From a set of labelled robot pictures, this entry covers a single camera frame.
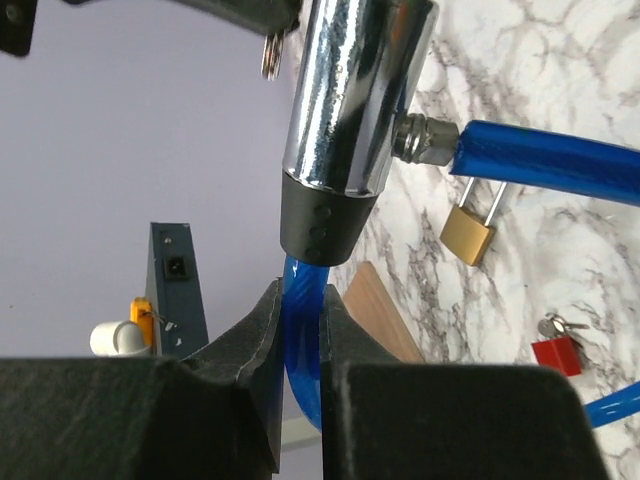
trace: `white cap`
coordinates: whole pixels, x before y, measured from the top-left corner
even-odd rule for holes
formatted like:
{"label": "white cap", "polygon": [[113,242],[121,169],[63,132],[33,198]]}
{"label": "white cap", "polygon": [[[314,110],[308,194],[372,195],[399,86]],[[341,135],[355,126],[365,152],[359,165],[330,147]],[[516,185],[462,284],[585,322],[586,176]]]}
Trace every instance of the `white cap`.
{"label": "white cap", "polygon": [[144,344],[140,327],[128,320],[101,323],[91,332],[89,344],[98,357],[140,357],[151,354],[151,347]]}

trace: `orange plastic object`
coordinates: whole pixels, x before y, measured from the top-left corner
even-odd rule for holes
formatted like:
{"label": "orange plastic object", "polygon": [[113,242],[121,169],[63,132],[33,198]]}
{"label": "orange plastic object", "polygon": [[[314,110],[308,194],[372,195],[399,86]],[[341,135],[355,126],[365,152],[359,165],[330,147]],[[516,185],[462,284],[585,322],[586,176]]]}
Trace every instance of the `orange plastic object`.
{"label": "orange plastic object", "polygon": [[153,346],[154,319],[151,302],[143,297],[136,298],[131,302],[131,316],[129,319],[142,330],[144,343]]}
{"label": "orange plastic object", "polygon": [[554,368],[567,377],[582,373],[580,357],[574,340],[568,335],[535,342],[531,344],[531,347],[539,365]]}

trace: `white marble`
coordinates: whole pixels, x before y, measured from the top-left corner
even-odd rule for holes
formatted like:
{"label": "white marble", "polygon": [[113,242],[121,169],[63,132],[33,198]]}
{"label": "white marble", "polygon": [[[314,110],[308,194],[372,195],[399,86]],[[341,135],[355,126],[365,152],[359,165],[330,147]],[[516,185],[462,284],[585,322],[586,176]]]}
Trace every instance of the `white marble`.
{"label": "white marble", "polygon": [[[640,147],[640,1],[439,4],[415,111]],[[305,25],[291,39],[295,65]],[[438,239],[463,186],[444,169],[396,163],[352,259],[333,271],[339,290],[372,261],[432,362],[533,363],[537,321],[555,311],[591,326],[576,332],[585,402],[640,380],[640,209],[514,185],[470,268]],[[476,205],[497,186],[480,182]],[[640,415],[597,431],[612,478],[640,478],[639,432]]]}

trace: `padlock body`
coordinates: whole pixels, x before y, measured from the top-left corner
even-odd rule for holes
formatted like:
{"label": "padlock body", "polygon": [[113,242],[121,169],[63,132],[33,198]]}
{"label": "padlock body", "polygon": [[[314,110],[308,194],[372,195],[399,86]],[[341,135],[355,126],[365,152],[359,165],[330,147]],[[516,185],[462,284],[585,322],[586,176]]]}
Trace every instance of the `padlock body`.
{"label": "padlock body", "polygon": [[489,248],[496,230],[466,207],[456,205],[444,224],[440,240],[456,257],[475,267]]}

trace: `wooden block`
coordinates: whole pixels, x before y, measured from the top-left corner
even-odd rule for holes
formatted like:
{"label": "wooden block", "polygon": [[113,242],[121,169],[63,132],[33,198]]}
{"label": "wooden block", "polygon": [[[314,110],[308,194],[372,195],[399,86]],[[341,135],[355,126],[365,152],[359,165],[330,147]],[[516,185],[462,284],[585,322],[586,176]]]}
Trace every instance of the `wooden block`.
{"label": "wooden block", "polygon": [[384,348],[403,362],[424,357],[371,262],[363,262],[342,300],[349,314]]}

